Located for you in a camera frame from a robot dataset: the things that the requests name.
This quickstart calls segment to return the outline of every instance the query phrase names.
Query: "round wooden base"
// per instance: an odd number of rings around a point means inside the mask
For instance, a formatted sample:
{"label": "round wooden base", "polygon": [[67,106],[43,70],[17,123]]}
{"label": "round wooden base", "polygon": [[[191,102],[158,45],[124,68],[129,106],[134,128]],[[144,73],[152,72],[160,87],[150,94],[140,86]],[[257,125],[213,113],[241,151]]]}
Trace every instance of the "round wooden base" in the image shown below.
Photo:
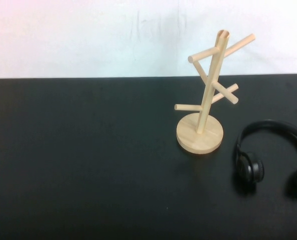
{"label": "round wooden base", "polygon": [[196,132],[199,113],[191,113],[183,117],[177,124],[176,137],[178,143],[190,153],[208,154],[217,149],[223,139],[224,131],[220,122],[208,115],[204,132]]}

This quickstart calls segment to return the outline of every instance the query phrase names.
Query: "headphones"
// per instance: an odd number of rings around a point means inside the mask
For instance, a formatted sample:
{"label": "headphones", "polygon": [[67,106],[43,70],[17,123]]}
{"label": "headphones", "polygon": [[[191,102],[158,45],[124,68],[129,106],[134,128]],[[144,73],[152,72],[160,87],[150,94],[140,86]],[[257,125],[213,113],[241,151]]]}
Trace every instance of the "headphones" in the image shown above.
{"label": "headphones", "polygon": [[[297,126],[288,122],[277,120],[261,120],[247,125],[237,137],[236,142],[236,170],[239,176],[247,183],[258,183],[264,178],[264,165],[260,159],[257,159],[252,152],[244,152],[241,149],[242,140],[251,133],[261,130],[270,129],[280,131],[295,137],[297,139]],[[297,185],[297,170],[295,172],[295,185]]]}

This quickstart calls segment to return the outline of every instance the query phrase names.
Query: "wooden stand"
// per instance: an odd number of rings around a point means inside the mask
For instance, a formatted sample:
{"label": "wooden stand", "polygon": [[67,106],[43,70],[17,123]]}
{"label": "wooden stand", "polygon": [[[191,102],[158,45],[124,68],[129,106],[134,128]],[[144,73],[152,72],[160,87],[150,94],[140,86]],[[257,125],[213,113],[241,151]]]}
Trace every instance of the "wooden stand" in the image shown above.
{"label": "wooden stand", "polygon": [[[176,137],[179,144],[187,151],[194,154],[207,154],[217,149],[223,139],[224,131],[220,122],[209,115],[211,105],[223,97],[236,104],[239,99],[232,94],[239,87],[237,84],[225,88],[218,83],[223,59],[250,42],[255,40],[251,34],[231,47],[227,48],[230,33],[221,30],[217,33],[215,46],[188,57],[205,83],[201,105],[175,104],[178,111],[197,111],[183,117],[177,124]],[[199,60],[212,56],[208,76],[199,63]]]}

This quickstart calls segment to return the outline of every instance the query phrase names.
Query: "black tabletop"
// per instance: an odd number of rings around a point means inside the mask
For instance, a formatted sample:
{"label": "black tabletop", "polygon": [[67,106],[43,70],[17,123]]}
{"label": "black tabletop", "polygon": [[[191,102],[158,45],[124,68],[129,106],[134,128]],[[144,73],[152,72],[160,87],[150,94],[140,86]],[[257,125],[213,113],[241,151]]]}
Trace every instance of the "black tabletop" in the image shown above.
{"label": "black tabletop", "polygon": [[239,102],[212,105],[222,144],[193,155],[174,104],[201,103],[199,77],[0,79],[0,238],[297,239],[294,143],[245,139],[265,167],[252,189],[233,158],[245,125],[297,125],[297,74],[219,82]]}

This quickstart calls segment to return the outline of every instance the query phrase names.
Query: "wooden dowel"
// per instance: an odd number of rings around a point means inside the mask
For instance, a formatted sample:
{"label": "wooden dowel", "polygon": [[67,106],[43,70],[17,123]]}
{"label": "wooden dowel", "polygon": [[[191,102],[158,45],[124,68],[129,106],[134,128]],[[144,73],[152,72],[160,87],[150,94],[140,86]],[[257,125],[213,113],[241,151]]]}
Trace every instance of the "wooden dowel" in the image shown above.
{"label": "wooden dowel", "polygon": [[193,63],[193,62],[196,62],[196,61],[199,61],[201,59],[204,59],[208,56],[211,56],[211,55],[214,55],[214,54],[217,54],[220,50],[214,46],[214,47],[211,47],[207,50],[204,50],[204,51],[201,51],[199,53],[196,53],[194,55],[191,55],[188,57],[188,62],[190,63]]}
{"label": "wooden dowel", "polygon": [[[226,90],[228,90],[230,93],[232,93],[237,89],[239,89],[239,86],[235,83],[232,86],[229,86]],[[221,100],[222,98],[224,98],[224,95],[219,92],[218,94],[214,95],[212,104],[217,102],[218,100]]]}
{"label": "wooden dowel", "polygon": [[224,86],[222,86],[217,81],[212,82],[212,86],[216,90],[218,90],[221,94],[223,94],[224,97],[226,97],[231,103],[236,104],[239,101],[239,99],[236,96],[234,96],[232,93],[230,93]]}
{"label": "wooden dowel", "polygon": [[250,34],[247,37],[243,38],[241,41],[238,41],[234,45],[228,47],[225,51],[224,58],[231,55],[232,53],[236,52],[237,50],[243,48],[245,45],[249,44],[250,42],[255,40],[255,35]]}
{"label": "wooden dowel", "polygon": [[[239,89],[239,86],[235,83],[232,86],[229,86],[226,90],[228,90],[230,93],[234,92],[235,90]],[[216,103],[217,101],[224,98],[224,95],[222,93],[218,93],[214,95],[212,99],[212,104]],[[190,104],[175,104],[174,109],[177,111],[202,111],[201,105],[190,105]]]}
{"label": "wooden dowel", "polygon": [[203,80],[203,82],[204,82],[205,84],[207,84],[208,76],[207,76],[207,74],[205,73],[205,71],[203,70],[201,64],[200,64],[198,61],[194,61],[194,62],[193,62],[193,65],[194,65],[196,71],[198,72],[200,78]]}
{"label": "wooden dowel", "polygon": [[196,111],[202,110],[201,105],[189,105],[189,104],[175,104],[174,109],[177,111]]}

